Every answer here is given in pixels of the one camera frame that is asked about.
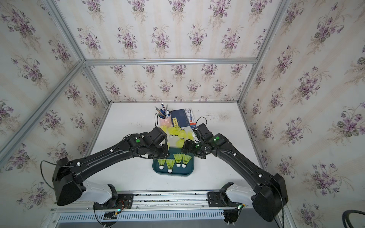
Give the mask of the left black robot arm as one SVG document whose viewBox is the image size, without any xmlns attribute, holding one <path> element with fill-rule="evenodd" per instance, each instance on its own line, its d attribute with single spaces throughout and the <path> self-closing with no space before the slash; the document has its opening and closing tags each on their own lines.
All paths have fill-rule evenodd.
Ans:
<svg viewBox="0 0 365 228">
<path fill-rule="evenodd" d="M 66 206 L 80 200 L 93 201 L 104 209 L 115 208 L 119 204 L 119 195 L 114 185 L 93 183 L 88 178 L 131 158 L 167 158 L 170 155 L 167 142 L 165 131 L 155 127 L 149 133 L 127 135 L 117 144 L 96 154 L 72 161 L 67 157 L 58 160 L 52 176 L 57 205 Z"/>
</svg>

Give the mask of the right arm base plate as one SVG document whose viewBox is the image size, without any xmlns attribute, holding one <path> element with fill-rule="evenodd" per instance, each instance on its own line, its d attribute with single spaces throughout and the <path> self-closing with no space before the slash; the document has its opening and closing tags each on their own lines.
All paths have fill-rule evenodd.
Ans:
<svg viewBox="0 0 365 228">
<path fill-rule="evenodd" d="M 231 201 L 226 193 L 222 192 L 208 192 L 207 200 L 209 208 L 217 207 L 247 207 L 247 204 Z"/>
</svg>

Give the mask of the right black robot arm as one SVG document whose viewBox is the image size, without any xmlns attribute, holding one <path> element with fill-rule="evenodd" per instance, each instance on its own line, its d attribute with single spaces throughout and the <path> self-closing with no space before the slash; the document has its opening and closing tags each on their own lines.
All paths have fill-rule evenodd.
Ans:
<svg viewBox="0 0 365 228">
<path fill-rule="evenodd" d="M 230 165 L 255 192 L 251 200 L 257 214 L 267 222 L 272 222 L 289 201 L 284 178 L 278 173 L 272 175 L 254 164 L 227 137 L 213 135 L 205 124 L 197 126 L 193 132 L 198 142 L 186 140 L 182 152 L 201 159 L 212 154 Z"/>
</svg>

